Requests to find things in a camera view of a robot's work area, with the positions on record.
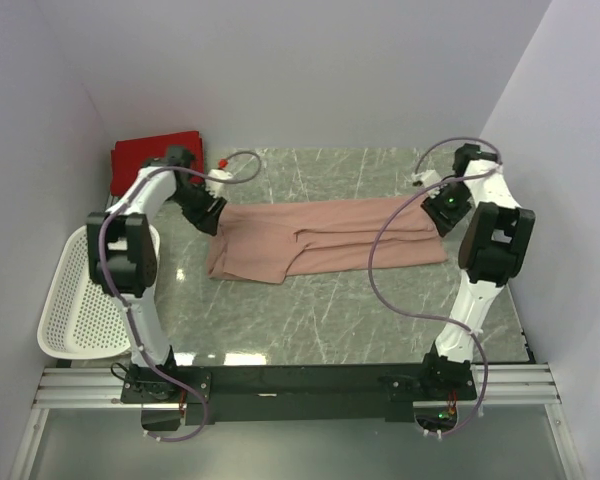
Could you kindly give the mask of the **white perforated laundry basket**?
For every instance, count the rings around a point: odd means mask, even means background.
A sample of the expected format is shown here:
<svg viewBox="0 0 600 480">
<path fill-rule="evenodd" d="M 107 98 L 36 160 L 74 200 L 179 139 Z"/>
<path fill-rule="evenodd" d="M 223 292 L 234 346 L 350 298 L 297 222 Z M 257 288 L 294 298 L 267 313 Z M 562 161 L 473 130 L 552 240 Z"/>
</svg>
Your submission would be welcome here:
<svg viewBox="0 0 600 480">
<path fill-rule="evenodd" d="M 131 348 L 126 326 L 116 300 L 90 279 L 82 226 L 67 239 L 60 256 L 38 325 L 38 344 L 56 359 L 116 357 Z"/>
</svg>

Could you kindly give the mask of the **aluminium frame rail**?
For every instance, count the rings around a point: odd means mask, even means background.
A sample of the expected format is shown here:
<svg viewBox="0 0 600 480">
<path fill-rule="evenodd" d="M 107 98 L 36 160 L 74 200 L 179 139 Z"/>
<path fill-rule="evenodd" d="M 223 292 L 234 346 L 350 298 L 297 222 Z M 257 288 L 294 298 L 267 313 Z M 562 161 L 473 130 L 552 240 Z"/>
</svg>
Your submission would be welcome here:
<svg viewBox="0 0 600 480">
<path fill-rule="evenodd" d="M 158 409 L 178 410 L 176 402 L 157 403 L 123 398 L 128 386 L 106 368 L 46 368 L 39 381 L 32 409 L 9 477 L 30 477 L 48 415 L 56 409 Z M 504 364 L 489 367 L 482 405 L 541 405 L 550 422 L 550 431 L 560 463 L 568 479 L 583 479 L 574 441 L 566 422 L 561 398 L 547 364 Z"/>
</svg>

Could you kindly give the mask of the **pink t-shirt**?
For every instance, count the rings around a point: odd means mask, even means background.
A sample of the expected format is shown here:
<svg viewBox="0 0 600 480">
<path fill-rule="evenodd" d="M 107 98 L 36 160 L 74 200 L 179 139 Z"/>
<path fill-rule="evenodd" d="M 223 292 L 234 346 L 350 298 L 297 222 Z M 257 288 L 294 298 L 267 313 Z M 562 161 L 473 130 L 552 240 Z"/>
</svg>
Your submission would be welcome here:
<svg viewBox="0 0 600 480">
<path fill-rule="evenodd" d="M 401 197 L 229 205 L 209 242 L 209 277 L 281 284 L 289 276 L 446 261 L 433 221 Z"/>
</svg>

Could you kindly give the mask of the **folded red t-shirt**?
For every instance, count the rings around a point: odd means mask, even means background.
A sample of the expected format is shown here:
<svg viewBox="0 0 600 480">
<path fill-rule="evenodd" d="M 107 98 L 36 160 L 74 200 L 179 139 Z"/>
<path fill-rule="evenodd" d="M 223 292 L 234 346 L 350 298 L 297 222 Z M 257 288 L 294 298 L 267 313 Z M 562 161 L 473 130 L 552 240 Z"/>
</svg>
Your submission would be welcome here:
<svg viewBox="0 0 600 480">
<path fill-rule="evenodd" d="M 121 197 L 135 181 L 139 169 L 153 158 L 163 157 L 169 146 L 183 146 L 195 157 L 190 167 L 205 172 L 203 140 L 198 131 L 118 141 L 111 150 L 110 194 Z"/>
</svg>

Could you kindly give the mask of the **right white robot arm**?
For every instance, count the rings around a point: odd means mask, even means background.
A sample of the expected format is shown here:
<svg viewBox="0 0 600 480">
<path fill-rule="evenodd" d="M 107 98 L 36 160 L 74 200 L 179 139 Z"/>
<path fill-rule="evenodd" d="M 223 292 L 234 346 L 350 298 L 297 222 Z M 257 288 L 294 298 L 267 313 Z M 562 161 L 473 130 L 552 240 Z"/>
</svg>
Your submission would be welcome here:
<svg viewBox="0 0 600 480">
<path fill-rule="evenodd" d="M 413 180 L 427 190 L 421 208 L 440 236 L 471 216 L 458 251 L 461 280 L 450 318 L 435 340 L 436 353 L 449 361 L 473 359 L 475 342 L 491 305 L 523 265 L 536 214 L 522 207 L 504 178 L 497 148 L 464 137 L 454 152 L 452 174 L 415 171 Z"/>
</svg>

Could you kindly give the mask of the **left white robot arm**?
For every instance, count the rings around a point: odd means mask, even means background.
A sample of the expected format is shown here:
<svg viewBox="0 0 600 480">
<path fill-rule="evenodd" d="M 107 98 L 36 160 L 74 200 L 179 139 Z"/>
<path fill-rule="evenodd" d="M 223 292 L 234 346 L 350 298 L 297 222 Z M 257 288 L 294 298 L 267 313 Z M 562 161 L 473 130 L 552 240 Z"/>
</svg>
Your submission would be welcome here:
<svg viewBox="0 0 600 480">
<path fill-rule="evenodd" d="M 112 207 L 89 214 L 86 221 L 89 277 L 120 309 L 132 363 L 156 367 L 146 375 L 144 389 L 159 402 L 177 395 L 180 378 L 166 368 L 173 350 L 154 300 L 159 262 L 151 225 L 162 205 L 172 201 L 196 230 L 216 235 L 227 204 L 221 196 L 222 185 L 233 180 L 222 160 L 202 175 L 202 184 L 194 184 L 189 170 L 192 160 L 193 153 L 186 148 L 168 148 L 164 157 L 148 161 L 138 171 Z"/>
</svg>

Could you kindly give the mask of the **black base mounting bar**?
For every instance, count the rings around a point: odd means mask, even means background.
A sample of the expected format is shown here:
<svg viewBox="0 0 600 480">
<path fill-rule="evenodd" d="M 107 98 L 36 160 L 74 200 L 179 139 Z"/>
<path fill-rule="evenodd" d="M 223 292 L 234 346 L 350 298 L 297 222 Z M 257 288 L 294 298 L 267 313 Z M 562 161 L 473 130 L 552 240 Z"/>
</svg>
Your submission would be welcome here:
<svg viewBox="0 0 600 480">
<path fill-rule="evenodd" d="M 308 366 L 187 366 L 172 371 L 183 385 L 132 367 L 121 391 L 125 405 L 184 404 L 186 422 L 382 418 L 413 421 L 417 402 L 472 401 L 476 382 L 468 363 Z"/>
</svg>

